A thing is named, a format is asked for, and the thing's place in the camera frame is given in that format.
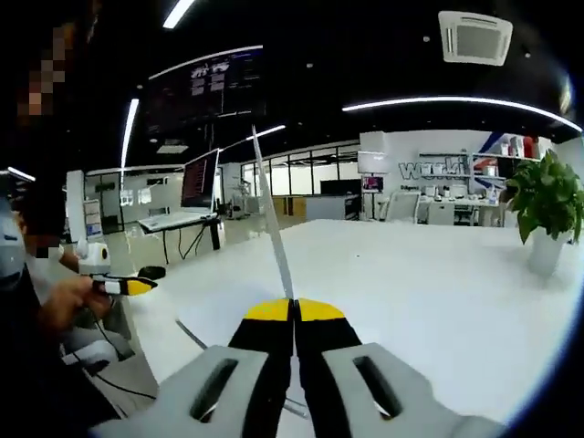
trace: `hand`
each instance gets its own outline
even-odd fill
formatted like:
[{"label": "hand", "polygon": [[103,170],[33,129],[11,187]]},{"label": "hand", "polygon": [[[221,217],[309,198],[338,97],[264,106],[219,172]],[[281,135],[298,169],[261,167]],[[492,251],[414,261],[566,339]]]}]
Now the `hand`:
[{"label": "hand", "polygon": [[90,277],[74,276],[53,286],[49,299],[39,310],[38,320],[45,330],[58,334],[71,327],[78,311],[85,306],[97,318],[103,318],[110,310],[110,301],[93,290]]}]

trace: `ceiling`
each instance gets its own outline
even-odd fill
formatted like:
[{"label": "ceiling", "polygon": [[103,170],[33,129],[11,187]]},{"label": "ceiling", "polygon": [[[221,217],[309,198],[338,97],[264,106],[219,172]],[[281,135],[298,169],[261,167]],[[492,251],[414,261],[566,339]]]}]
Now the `ceiling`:
[{"label": "ceiling", "polygon": [[[564,117],[578,123],[581,67],[567,44],[578,36],[577,14],[570,18],[564,8],[523,1],[339,3],[197,0],[179,25],[168,30],[162,22],[174,0],[107,2],[85,80],[75,88],[75,104],[50,119],[59,149],[45,145],[44,154],[63,169],[119,167],[129,102],[141,96],[138,85],[186,60],[252,45],[263,45],[266,56],[265,116],[232,117],[168,132],[167,138],[184,141],[189,149],[163,155],[156,151],[165,136],[151,142],[139,109],[126,165],[184,163],[207,151],[211,143],[221,148],[238,143],[250,135],[252,123],[258,131],[287,125],[261,139],[264,155],[357,139],[360,132],[369,130],[496,130],[555,142],[576,136],[573,129],[542,116],[482,104],[425,103],[350,113],[341,109],[381,99],[477,96],[560,114],[562,85],[569,78],[575,105]],[[506,63],[498,68],[443,62],[437,19],[441,10],[472,11],[511,21],[514,33]],[[35,138],[30,143],[38,150],[45,137],[30,137]],[[24,148],[21,152],[15,162],[31,172],[47,163],[32,163]],[[221,161],[252,157],[251,142],[244,141],[226,149]]]}]

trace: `large display screen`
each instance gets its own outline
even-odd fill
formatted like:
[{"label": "large display screen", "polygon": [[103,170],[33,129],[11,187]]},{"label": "large display screen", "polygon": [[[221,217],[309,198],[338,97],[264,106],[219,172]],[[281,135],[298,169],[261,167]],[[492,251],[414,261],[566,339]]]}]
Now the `large display screen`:
[{"label": "large display screen", "polygon": [[239,114],[264,115],[263,76],[262,48],[232,50],[154,75],[143,105],[147,133]]},{"label": "large display screen", "polygon": [[219,151],[187,162],[182,176],[181,207],[197,207],[213,210],[214,177]]}]

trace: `air conditioning unit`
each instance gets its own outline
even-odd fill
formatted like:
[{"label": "air conditioning unit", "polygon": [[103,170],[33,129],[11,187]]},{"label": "air conditioning unit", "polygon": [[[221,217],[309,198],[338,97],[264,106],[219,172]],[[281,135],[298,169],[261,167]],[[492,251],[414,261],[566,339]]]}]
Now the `air conditioning unit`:
[{"label": "air conditioning unit", "polygon": [[163,144],[156,153],[183,153],[189,149],[185,144]]},{"label": "air conditioning unit", "polygon": [[513,25],[500,18],[470,12],[438,13],[444,61],[502,66]]}]

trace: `laptop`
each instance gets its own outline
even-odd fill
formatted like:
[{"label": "laptop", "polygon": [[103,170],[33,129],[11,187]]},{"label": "laptop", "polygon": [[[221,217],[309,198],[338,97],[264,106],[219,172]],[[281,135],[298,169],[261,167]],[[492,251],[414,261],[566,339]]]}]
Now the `laptop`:
[{"label": "laptop", "polygon": [[215,218],[214,182],[218,162],[219,149],[187,162],[182,175],[181,210],[140,219],[142,228],[153,233]]}]

